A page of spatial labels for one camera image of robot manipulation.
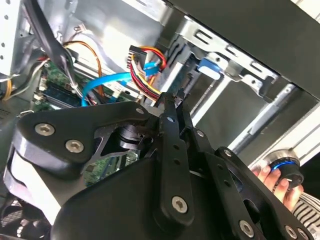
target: finger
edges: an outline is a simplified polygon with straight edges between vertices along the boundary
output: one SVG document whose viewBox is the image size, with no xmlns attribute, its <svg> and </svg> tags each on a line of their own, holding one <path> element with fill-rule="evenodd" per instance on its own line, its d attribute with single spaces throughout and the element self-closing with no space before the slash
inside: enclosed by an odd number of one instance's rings
<svg viewBox="0 0 320 240">
<path fill-rule="evenodd" d="M 269 166 L 265 166 L 264 168 L 262 168 L 262 170 L 258 174 L 258 176 L 257 176 L 258 179 L 260 179 L 260 181 L 264 183 L 266 178 L 268 177 L 270 171 L 271 171 L 271 168 Z"/>
<path fill-rule="evenodd" d="M 274 195 L 284 204 L 285 195 L 287 193 L 287 190 L 289 188 L 289 181 L 287 179 L 282 179 L 278 186 L 276 186 L 274 190 Z"/>
<path fill-rule="evenodd" d="M 281 175 L 281 172 L 279 169 L 276 169 L 272 171 L 264 180 L 264 185 L 272 191 L 276 185 L 276 182 L 278 181 L 279 177 Z"/>
<path fill-rule="evenodd" d="M 299 201 L 299 198 L 303 192 L 304 192 L 304 187 L 302 185 L 299 185 L 291 189 L 284 197 L 283 204 L 292 212 L 292 210 L 295 208 L 295 205 Z"/>
</svg>

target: cooling fan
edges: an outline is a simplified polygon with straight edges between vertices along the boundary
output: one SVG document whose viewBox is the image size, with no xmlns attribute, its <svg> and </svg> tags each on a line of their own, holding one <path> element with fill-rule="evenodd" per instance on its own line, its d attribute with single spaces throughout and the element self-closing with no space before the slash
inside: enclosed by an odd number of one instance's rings
<svg viewBox="0 0 320 240">
<path fill-rule="evenodd" d="M 50 239 L 51 225 L 42 211 L 10 193 L 0 214 L 1 234 L 25 240 Z"/>
</svg>

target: knob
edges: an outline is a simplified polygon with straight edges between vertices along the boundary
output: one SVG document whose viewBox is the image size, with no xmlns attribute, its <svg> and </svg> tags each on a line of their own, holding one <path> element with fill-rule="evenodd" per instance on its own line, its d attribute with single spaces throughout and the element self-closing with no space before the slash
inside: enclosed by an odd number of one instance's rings
<svg viewBox="0 0 320 240">
<path fill-rule="evenodd" d="M 304 181 L 304 176 L 300 172 L 300 162 L 292 151 L 275 151 L 270 153 L 267 158 L 271 171 L 276 169 L 281 171 L 277 184 L 282 179 L 287 179 L 289 181 L 289 189 L 292 189 Z"/>
</svg>

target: silver screw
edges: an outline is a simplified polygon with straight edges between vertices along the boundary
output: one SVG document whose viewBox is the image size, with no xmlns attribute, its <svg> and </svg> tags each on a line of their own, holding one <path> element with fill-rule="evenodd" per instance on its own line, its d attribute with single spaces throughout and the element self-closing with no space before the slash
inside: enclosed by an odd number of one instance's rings
<svg viewBox="0 0 320 240">
<path fill-rule="evenodd" d="M 72 139 L 65 143 L 65 148 L 71 153 L 79 154 L 85 149 L 85 146 L 82 142 Z"/>
<path fill-rule="evenodd" d="M 51 136 L 55 133 L 55 128 L 47 123 L 39 123 L 34 127 L 34 130 L 37 134 L 42 136 Z"/>
<path fill-rule="evenodd" d="M 286 225 L 285 226 L 285 230 L 290 235 L 291 238 L 293 238 L 293 239 L 297 239 L 298 238 L 297 234 L 295 233 L 295 231 L 290 226 Z"/>
<path fill-rule="evenodd" d="M 228 149 L 224 150 L 225 155 L 227 155 L 228 157 L 232 157 L 231 152 Z"/>
<path fill-rule="evenodd" d="M 298 228 L 298 232 L 301 234 L 301 236 L 302 236 L 305 240 L 309 240 L 309 237 L 307 236 L 307 234 L 306 234 L 301 228 Z"/>
<path fill-rule="evenodd" d="M 135 109 L 139 114 L 145 114 L 145 112 L 142 110 L 142 109 L 140 109 L 140 108 L 137 108 L 137 109 Z"/>
<path fill-rule="evenodd" d="M 175 120 L 173 120 L 171 117 L 167 116 L 166 119 L 168 119 L 170 122 L 174 123 Z"/>
<path fill-rule="evenodd" d="M 239 222 L 239 226 L 240 226 L 242 232 L 245 235 L 247 235 L 249 238 L 252 239 L 254 237 L 255 232 L 254 232 L 253 228 L 251 227 L 251 225 L 247 221 L 241 220 Z"/>
<path fill-rule="evenodd" d="M 172 207 L 181 214 L 185 214 L 188 210 L 186 201 L 180 196 L 174 196 L 172 198 Z"/>
<path fill-rule="evenodd" d="M 204 137 L 204 133 L 200 130 L 197 130 L 196 133 L 200 136 L 200 137 Z"/>
</svg>

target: circuit board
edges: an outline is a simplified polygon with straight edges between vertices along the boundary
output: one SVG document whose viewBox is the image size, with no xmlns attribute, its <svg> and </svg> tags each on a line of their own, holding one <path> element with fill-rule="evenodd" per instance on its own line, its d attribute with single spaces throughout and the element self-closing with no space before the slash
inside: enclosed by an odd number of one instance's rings
<svg viewBox="0 0 320 240">
<path fill-rule="evenodd" d="M 91 79 L 81 75 L 76 75 L 76 81 L 80 85 L 85 85 Z M 63 108 L 80 107 L 80 98 L 73 93 L 69 79 L 53 63 L 48 62 L 42 70 L 40 86 L 41 91 L 36 95 L 44 96 L 42 99 L 35 99 L 31 103 L 34 112 L 54 111 Z M 103 86 L 103 91 L 107 98 L 111 98 L 113 91 Z M 117 102 L 130 101 L 125 94 L 120 94 Z M 130 150 L 124 158 L 119 156 L 107 157 L 90 164 L 83 173 L 86 186 L 93 185 L 105 177 L 117 172 L 120 169 L 121 161 L 125 161 L 125 166 L 135 162 L 139 154 Z"/>
</svg>

